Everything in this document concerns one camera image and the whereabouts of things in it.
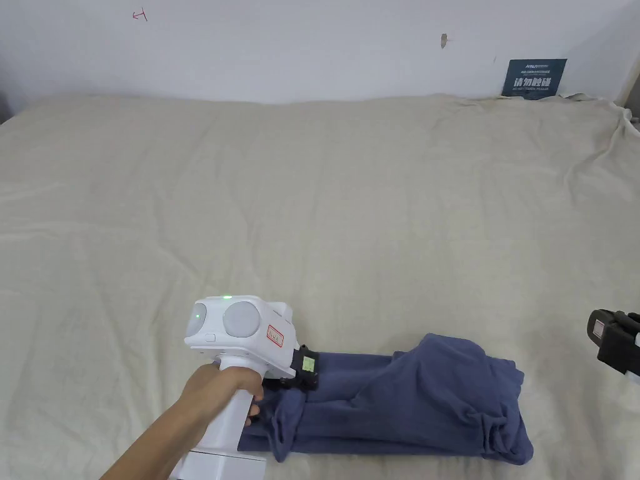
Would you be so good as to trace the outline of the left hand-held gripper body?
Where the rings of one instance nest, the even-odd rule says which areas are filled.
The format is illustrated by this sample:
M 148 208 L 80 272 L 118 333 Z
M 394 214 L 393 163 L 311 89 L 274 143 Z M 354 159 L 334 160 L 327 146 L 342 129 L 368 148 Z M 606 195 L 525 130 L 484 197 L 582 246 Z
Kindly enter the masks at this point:
M 261 379 L 293 379 L 299 349 L 293 311 L 285 302 L 257 296 L 210 296 L 195 302 L 185 343 L 227 371 L 248 368 Z M 208 426 L 199 444 L 176 465 L 170 479 L 263 479 L 267 461 L 239 452 L 253 397 L 237 391 Z

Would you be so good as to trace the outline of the person's left hand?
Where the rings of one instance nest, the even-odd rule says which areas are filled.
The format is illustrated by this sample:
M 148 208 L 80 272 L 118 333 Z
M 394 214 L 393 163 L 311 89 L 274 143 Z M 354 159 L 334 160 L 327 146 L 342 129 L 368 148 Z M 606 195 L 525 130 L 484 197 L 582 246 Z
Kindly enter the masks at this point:
M 203 365 L 187 380 L 177 400 L 180 418 L 185 424 L 184 447 L 189 450 L 201 441 L 208 426 L 220 415 L 238 392 L 249 394 L 244 425 L 259 412 L 254 403 L 263 398 L 261 376 L 246 367 L 219 369 L 215 364 Z

